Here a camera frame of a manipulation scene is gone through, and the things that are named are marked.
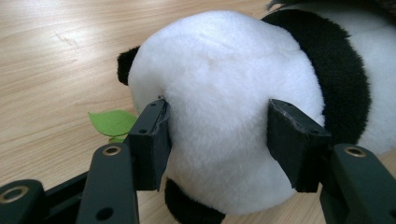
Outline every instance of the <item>panda ear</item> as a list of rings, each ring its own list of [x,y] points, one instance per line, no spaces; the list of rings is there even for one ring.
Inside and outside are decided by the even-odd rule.
[[[218,210],[189,198],[171,179],[166,181],[165,203],[181,224],[220,224],[225,218],[225,215]]]
[[[139,48],[140,46],[123,52],[117,59],[117,61],[119,62],[119,68],[117,71],[117,74],[119,76],[119,82],[123,83],[126,86],[128,86],[129,70],[131,69],[132,62],[134,61],[134,56],[136,56]]]

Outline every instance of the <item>wooden table surface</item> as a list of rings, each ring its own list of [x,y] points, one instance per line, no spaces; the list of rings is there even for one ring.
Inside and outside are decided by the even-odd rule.
[[[266,1],[1,1],[0,186],[40,180],[45,189],[88,170],[107,143],[88,112],[134,111],[116,77],[119,53],[179,18],[212,9],[256,18]],[[381,157],[396,175],[396,150]],[[163,192],[139,192],[141,223],[176,223]],[[224,223],[324,223],[317,194]]]

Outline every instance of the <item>wooden floor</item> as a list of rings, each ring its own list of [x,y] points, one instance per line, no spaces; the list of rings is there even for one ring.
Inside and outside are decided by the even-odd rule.
[[[46,189],[88,170],[107,137],[88,112],[134,111],[117,56],[179,18],[232,9],[260,18],[266,1],[1,1],[0,186],[33,178]],[[381,158],[396,175],[396,151]],[[176,223],[162,192],[139,192],[141,223]],[[324,223],[317,194],[224,223]]]

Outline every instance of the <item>screw hole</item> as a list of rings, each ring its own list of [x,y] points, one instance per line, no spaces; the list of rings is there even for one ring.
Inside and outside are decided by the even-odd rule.
[[[366,153],[364,153],[362,150],[355,148],[355,147],[346,147],[344,151],[354,157],[366,157]]]
[[[119,154],[119,152],[121,152],[120,147],[107,147],[102,151],[105,156],[114,156]]]
[[[318,133],[319,133],[319,130],[318,130],[318,129],[312,129],[312,130],[311,130],[311,133],[318,134]]]
[[[102,210],[100,210],[97,214],[96,214],[96,219],[100,220],[100,221],[105,221],[108,220],[109,218],[111,218],[113,216],[113,209],[110,207],[106,207]]]
[[[17,186],[0,194],[0,203],[12,203],[23,197],[29,190],[26,186]]]

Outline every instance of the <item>black plush fur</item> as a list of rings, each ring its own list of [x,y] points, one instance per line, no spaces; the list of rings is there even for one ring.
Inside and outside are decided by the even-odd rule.
[[[134,49],[130,49],[126,52],[123,52],[120,54],[119,58],[117,59],[119,63],[119,68],[117,71],[117,74],[119,76],[119,82],[121,82],[126,86],[128,86],[129,70],[131,69],[132,62],[134,61],[134,56],[136,56],[136,53],[139,51],[139,48],[140,46]]]
[[[350,46],[348,33],[314,13],[296,9],[280,10],[262,20],[288,30],[312,62],[332,144],[357,144],[366,127],[371,98],[363,62]]]
[[[165,202],[174,218],[182,224],[220,224],[221,212],[193,201],[171,179],[166,181]]]
[[[302,2],[309,2],[312,0],[277,0],[277,4],[284,4],[284,5],[290,5],[290,4],[297,4],[297,3],[302,3]],[[385,9],[386,12],[388,12],[391,16],[396,17],[396,0],[338,0],[339,2],[357,2],[357,3],[372,3],[373,7],[382,7]]]

